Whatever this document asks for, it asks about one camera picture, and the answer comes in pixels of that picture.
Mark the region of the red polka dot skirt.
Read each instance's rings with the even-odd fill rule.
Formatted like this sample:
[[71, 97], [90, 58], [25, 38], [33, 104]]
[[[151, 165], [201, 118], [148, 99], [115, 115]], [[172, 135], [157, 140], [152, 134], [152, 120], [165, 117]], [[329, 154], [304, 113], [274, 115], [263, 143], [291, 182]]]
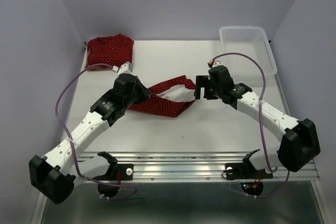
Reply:
[[87, 44], [86, 67], [96, 64], [120, 67], [132, 63], [133, 46], [134, 40], [122, 34], [92, 39]]
[[132, 105], [129, 110], [175, 118], [195, 102], [196, 85], [186, 76], [179, 76], [149, 87], [148, 100]]

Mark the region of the red plaid skirt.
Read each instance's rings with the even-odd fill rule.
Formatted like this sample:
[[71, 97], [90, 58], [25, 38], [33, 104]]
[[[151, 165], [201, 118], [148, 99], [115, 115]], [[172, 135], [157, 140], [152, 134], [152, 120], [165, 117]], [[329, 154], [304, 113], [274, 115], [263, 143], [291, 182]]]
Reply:
[[107, 64], [95, 64], [95, 65], [90, 65], [90, 66], [86, 66], [86, 69], [88, 69], [88, 71], [113, 71], [116, 72], [116, 70], [114, 69], [114, 66], [111, 65], [107, 65]]

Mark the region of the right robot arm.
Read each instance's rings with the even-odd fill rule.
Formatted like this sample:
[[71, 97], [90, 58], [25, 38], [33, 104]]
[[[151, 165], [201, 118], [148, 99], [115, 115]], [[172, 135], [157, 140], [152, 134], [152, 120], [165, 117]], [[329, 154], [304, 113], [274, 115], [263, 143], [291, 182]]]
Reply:
[[297, 172], [321, 152], [315, 124], [310, 119], [293, 118], [263, 101], [249, 86], [235, 84], [224, 66], [212, 67], [206, 76], [196, 77], [195, 99], [220, 99], [224, 104], [244, 113], [267, 129], [280, 142], [279, 147], [255, 150], [241, 163], [232, 165], [228, 179], [254, 177], [259, 172], [284, 167]]

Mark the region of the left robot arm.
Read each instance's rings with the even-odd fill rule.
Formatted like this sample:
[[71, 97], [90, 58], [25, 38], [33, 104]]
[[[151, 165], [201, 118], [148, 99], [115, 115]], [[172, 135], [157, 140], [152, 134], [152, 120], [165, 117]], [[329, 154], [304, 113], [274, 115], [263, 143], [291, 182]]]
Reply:
[[79, 125], [43, 157], [35, 155], [28, 163], [30, 182], [54, 204], [64, 202], [75, 187], [90, 181], [120, 188], [122, 171], [118, 161], [107, 152], [79, 162], [78, 157], [103, 132], [124, 116], [132, 105], [145, 102], [152, 92], [137, 76], [123, 73], [113, 88], [103, 94]]

